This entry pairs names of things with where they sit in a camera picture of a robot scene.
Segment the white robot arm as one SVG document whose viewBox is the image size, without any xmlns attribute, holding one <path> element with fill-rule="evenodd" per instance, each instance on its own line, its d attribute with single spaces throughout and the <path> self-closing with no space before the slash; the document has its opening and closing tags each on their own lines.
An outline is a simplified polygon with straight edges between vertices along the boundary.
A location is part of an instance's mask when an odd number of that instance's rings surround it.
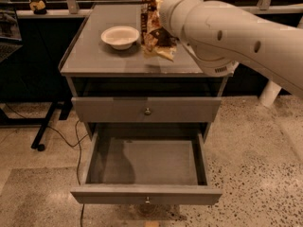
<svg viewBox="0 0 303 227">
<path fill-rule="evenodd" d="M 303 29 L 220 1 L 160 0 L 161 26 L 204 73 L 224 77 L 241 63 L 303 97 Z"/>
</svg>

